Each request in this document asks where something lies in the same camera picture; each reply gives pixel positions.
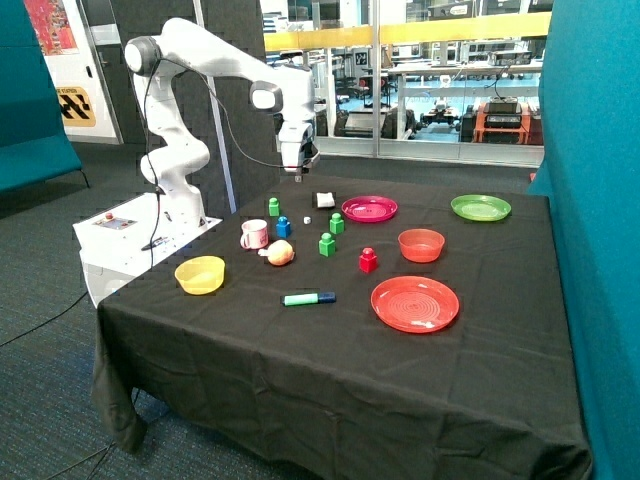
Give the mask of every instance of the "teal couch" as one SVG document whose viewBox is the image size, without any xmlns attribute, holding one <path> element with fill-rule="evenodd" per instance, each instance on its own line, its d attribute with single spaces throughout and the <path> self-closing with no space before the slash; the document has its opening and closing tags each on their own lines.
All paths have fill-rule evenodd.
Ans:
<svg viewBox="0 0 640 480">
<path fill-rule="evenodd" d="M 81 170 L 22 0 L 0 15 L 0 191 Z"/>
<path fill-rule="evenodd" d="M 541 82 L 547 195 L 595 480 L 640 478 L 640 2 L 558 0 Z"/>
</svg>

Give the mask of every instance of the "pink plate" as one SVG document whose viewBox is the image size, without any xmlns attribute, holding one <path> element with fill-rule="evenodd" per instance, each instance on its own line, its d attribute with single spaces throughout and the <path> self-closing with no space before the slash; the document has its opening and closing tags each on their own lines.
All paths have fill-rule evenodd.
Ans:
<svg viewBox="0 0 640 480">
<path fill-rule="evenodd" d="M 342 211 L 354 222 L 384 222 L 398 211 L 398 204 L 390 198 L 368 195 L 352 198 L 342 204 Z"/>
<path fill-rule="evenodd" d="M 371 306 L 380 320 L 409 333 L 433 333 L 449 325 L 460 303 L 453 291 L 425 277 L 385 280 L 371 294 Z"/>
</svg>

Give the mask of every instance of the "marker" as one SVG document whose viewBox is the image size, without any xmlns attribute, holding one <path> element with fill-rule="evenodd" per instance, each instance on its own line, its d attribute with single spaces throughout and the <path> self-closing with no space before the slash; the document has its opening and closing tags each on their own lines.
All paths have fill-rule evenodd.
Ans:
<svg viewBox="0 0 640 480">
<path fill-rule="evenodd" d="M 335 301 L 336 294 L 333 292 L 305 293 L 302 295 L 286 295 L 282 297 L 282 304 L 285 307 L 312 305 L 314 303 L 334 303 Z"/>
</svg>

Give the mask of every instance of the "white mug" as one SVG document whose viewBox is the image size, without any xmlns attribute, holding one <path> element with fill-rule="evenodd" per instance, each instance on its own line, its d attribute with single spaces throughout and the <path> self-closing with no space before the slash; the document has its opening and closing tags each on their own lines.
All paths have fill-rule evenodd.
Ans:
<svg viewBox="0 0 640 480">
<path fill-rule="evenodd" d="M 257 250 L 269 243 L 267 222 L 264 220 L 249 220 L 242 224 L 242 237 L 240 246 L 245 250 Z"/>
</svg>

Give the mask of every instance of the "red block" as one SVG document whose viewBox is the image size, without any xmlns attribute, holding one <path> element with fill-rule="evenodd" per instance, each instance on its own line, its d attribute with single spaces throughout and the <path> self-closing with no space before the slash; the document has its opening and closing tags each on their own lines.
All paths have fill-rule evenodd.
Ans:
<svg viewBox="0 0 640 480">
<path fill-rule="evenodd" d="M 360 255 L 360 270 L 364 273 L 371 273 L 378 268 L 378 257 L 373 248 L 367 247 Z"/>
</svg>

